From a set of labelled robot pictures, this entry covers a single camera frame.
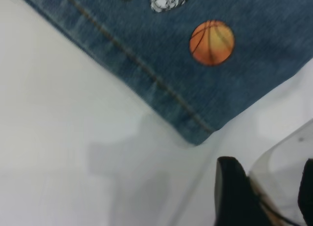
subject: basketball patch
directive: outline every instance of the basketball patch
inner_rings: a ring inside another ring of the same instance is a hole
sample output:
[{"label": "basketball patch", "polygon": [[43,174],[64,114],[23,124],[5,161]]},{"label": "basketball patch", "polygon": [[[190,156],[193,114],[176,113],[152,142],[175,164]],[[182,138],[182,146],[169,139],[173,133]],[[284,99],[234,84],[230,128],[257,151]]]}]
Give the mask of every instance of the basketball patch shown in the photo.
[{"label": "basketball patch", "polygon": [[189,49],[192,56],[203,65],[215,66],[232,53],[235,38],[231,29],[220,21],[200,24],[192,33]]}]

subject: stitching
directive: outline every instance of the stitching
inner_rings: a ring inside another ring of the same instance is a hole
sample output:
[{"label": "stitching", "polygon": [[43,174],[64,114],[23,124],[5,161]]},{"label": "stitching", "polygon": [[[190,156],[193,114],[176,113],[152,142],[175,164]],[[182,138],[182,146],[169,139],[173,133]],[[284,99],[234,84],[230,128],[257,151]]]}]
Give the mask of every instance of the stitching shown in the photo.
[{"label": "stitching", "polygon": [[187,113],[196,121],[200,127],[202,127],[206,132],[213,133],[214,130],[207,127],[205,123],[196,115],[192,109],[183,101],[183,99],[173,92],[168,86],[166,86],[157,76],[154,75],[151,70],[141,63],[131,52],[126,50],[109,32],[107,32],[92,16],[81,7],[75,0],[68,0],[76,9],[88,20],[90,21],[107,39],[109,39],[119,50],[121,50],[130,60],[136,63],[141,69],[148,74],[152,80],[163,90],[169,93],[186,111]]}]

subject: basketball print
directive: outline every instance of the basketball print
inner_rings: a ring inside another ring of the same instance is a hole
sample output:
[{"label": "basketball print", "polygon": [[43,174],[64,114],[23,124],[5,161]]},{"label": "basketball print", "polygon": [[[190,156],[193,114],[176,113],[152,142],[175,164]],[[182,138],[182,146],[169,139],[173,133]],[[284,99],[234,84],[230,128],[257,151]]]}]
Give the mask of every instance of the basketball print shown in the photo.
[{"label": "basketball print", "polygon": [[220,21],[207,21],[191,35],[189,49],[192,56],[206,66],[224,62],[232,53],[235,39],[231,29]]}]

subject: denim hem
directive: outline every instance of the denim hem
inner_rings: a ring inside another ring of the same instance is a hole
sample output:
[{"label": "denim hem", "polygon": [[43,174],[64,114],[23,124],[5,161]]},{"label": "denim hem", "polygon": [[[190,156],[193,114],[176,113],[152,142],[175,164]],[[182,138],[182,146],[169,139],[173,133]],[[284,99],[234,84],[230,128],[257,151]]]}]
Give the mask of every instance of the denim hem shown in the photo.
[{"label": "denim hem", "polygon": [[[201,144],[215,131],[204,123],[177,93],[164,84],[150,67],[121,44],[76,0],[53,0],[52,7],[45,6],[40,0],[26,1],[95,61],[122,79],[169,121],[187,141]],[[69,21],[80,23],[79,28],[68,27]],[[99,46],[97,50],[93,49],[88,41],[82,38],[83,31],[94,33],[95,41],[101,43],[103,49],[99,51]]]}]

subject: white floor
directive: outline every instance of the white floor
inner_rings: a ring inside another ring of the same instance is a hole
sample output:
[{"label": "white floor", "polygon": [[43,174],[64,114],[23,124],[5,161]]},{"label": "white floor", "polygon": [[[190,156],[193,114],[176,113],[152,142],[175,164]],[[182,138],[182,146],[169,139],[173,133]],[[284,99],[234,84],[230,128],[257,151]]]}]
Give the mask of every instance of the white floor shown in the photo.
[{"label": "white floor", "polygon": [[23,0],[0,0],[0,225],[213,225],[216,158],[248,171],[309,121],[312,68],[192,147]]}]

